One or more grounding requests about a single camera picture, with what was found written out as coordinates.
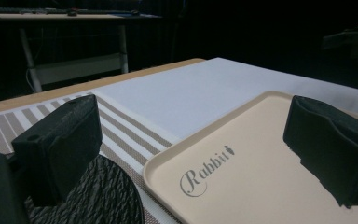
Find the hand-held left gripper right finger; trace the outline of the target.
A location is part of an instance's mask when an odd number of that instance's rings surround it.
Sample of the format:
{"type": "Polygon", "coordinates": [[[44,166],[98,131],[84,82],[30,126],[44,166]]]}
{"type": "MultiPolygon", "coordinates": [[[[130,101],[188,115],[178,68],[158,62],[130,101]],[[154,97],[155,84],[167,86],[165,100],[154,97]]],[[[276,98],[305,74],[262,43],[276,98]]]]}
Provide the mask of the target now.
{"type": "Polygon", "coordinates": [[[283,133],[339,205],[358,205],[358,119],[304,96],[294,96],[283,133]]]}

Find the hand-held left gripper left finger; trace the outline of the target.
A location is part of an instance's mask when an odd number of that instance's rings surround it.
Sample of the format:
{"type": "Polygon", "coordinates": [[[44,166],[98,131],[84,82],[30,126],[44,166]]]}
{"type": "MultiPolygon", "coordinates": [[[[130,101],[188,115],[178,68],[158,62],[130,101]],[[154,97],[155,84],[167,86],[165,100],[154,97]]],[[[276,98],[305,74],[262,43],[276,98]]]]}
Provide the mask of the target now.
{"type": "Polygon", "coordinates": [[[12,141],[26,168],[36,206],[66,200],[100,151],[102,129],[96,96],[68,101],[12,141]]]}

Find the striped beige white placemat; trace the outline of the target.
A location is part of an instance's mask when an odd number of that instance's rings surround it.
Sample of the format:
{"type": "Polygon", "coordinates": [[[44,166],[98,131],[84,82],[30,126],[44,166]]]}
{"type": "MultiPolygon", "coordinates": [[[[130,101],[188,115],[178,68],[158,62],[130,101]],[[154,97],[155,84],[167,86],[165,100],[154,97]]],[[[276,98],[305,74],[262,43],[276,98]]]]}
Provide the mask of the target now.
{"type": "MultiPolygon", "coordinates": [[[[179,224],[177,218],[151,196],[143,180],[146,162],[170,147],[175,139],[145,125],[139,116],[108,96],[97,91],[93,94],[98,100],[103,132],[101,154],[130,176],[141,197],[145,224],[179,224]]],[[[0,112],[0,153],[11,153],[11,141],[15,137],[74,98],[70,95],[0,112]]]]}

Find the black textured round plate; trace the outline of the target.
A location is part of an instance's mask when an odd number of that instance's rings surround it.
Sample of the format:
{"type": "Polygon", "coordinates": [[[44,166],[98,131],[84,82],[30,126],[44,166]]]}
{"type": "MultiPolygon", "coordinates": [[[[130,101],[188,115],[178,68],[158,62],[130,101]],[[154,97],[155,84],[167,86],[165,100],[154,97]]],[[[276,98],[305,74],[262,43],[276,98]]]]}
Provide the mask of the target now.
{"type": "Polygon", "coordinates": [[[36,207],[28,198],[25,205],[31,224],[145,224],[135,184],[104,156],[89,164],[64,203],[36,207]]]}

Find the background desk with white legs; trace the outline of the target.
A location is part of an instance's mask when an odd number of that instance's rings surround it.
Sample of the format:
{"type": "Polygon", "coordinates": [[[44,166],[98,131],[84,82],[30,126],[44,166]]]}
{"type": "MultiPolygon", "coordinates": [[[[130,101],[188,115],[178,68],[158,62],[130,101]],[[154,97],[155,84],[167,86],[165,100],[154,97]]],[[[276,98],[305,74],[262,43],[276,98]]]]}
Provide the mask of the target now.
{"type": "Polygon", "coordinates": [[[130,24],[142,22],[161,21],[156,15],[143,14],[137,11],[77,9],[77,16],[69,17],[67,14],[0,14],[0,25],[17,26],[27,61],[27,68],[31,77],[31,87],[35,92],[41,92],[46,84],[57,83],[73,78],[87,77],[110,71],[127,73],[128,53],[126,27],[130,24]],[[88,26],[113,24],[118,29],[119,51],[103,56],[89,57],[72,61],[48,63],[37,65],[30,50],[29,39],[25,29],[30,26],[88,26]]]}

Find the beige plastic tray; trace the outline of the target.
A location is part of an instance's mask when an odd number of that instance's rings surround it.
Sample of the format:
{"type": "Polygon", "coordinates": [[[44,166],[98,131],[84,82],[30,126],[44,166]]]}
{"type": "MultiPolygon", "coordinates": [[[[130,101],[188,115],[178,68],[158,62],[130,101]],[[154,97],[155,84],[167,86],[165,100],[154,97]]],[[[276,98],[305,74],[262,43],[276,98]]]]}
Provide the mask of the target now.
{"type": "Polygon", "coordinates": [[[358,224],[283,142],[291,100],[265,92],[160,152],[148,191],[183,224],[358,224]]]}

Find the dark computer keyboard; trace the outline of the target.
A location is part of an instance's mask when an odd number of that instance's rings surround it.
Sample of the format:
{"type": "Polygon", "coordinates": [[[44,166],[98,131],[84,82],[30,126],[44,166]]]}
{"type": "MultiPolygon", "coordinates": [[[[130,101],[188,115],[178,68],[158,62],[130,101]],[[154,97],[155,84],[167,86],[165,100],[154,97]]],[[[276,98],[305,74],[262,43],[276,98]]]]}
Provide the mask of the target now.
{"type": "Polygon", "coordinates": [[[0,14],[67,14],[68,9],[0,7],[0,14]]]}

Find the white table mat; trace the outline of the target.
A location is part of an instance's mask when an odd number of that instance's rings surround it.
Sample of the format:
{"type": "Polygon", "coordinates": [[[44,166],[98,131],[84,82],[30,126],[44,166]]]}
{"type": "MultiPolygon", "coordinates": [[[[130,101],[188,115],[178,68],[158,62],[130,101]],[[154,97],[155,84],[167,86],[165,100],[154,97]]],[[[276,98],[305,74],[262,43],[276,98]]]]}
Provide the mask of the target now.
{"type": "Polygon", "coordinates": [[[217,58],[95,90],[173,141],[185,138],[267,91],[303,95],[358,114],[358,90],[217,58]]]}

